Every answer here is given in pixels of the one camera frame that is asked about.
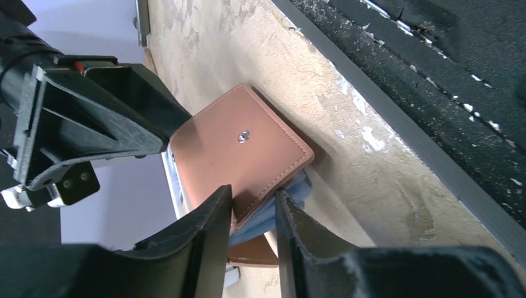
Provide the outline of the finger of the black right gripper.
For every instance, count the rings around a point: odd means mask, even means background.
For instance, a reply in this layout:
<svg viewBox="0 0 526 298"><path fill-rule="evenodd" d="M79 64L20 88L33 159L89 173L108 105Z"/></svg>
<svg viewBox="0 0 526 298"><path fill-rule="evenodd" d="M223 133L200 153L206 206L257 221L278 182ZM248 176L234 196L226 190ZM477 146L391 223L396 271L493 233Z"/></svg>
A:
<svg viewBox="0 0 526 298"><path fill-rule="evenodd" d="M16 179L41 189L79 163L164 152L189 119L144 65L35 66L19 101Z"/></svg>

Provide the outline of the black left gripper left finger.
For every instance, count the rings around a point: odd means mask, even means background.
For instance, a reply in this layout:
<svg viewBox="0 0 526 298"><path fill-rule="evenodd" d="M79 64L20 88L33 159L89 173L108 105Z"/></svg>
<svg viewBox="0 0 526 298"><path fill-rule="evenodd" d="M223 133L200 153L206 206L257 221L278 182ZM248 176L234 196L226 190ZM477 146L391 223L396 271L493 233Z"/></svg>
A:
<svg viewBox="0 0 526 298"><path fill-rule="evenodd" d="M3 245L2 297L221 297L231 186L130 251L99 245Z"/></svg>

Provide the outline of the tan leather card holder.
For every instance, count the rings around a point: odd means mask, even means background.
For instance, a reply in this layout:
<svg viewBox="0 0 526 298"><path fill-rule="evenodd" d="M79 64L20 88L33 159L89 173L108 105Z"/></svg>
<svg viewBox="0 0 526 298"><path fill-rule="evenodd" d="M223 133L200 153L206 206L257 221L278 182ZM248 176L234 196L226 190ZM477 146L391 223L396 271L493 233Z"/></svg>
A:
<svg viewBox="0 0 526 298"><path fill-rule="evenodd" d="M222 185L231 186L227 263L276 267L265 234L275 228L276 192L300 206L311 194L305 168L313 149L248 84L230 89L171 136L182 197L196 209Z"/></svg>

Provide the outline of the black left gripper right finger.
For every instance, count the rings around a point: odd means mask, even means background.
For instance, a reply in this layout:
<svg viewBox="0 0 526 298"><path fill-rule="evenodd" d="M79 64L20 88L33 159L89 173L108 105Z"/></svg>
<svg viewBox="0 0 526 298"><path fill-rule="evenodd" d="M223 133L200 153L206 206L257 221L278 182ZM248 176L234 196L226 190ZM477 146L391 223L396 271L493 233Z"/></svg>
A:
<svg viewBox="0 0 526 298"><path fill-rule="evenodd" d="M524 297L511 265L483 246L361 248L276 193L283 297Z"/></svg>

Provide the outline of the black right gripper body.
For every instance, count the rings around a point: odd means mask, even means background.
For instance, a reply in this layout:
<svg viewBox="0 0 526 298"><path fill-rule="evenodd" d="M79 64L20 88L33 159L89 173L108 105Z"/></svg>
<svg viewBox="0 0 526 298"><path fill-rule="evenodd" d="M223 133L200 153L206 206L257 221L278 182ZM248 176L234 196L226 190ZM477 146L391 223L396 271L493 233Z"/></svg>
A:
<svg viewBox="0 0 526 298"><path fill-rule="evenodd" d="M11 209L62 208L100 190L92 162L117 152L117 99L87 74L114 70L111 56L65 55L34 34L22 1L1 2L1 102L16 117L1 149L15 186L1 191Z"/></svg>

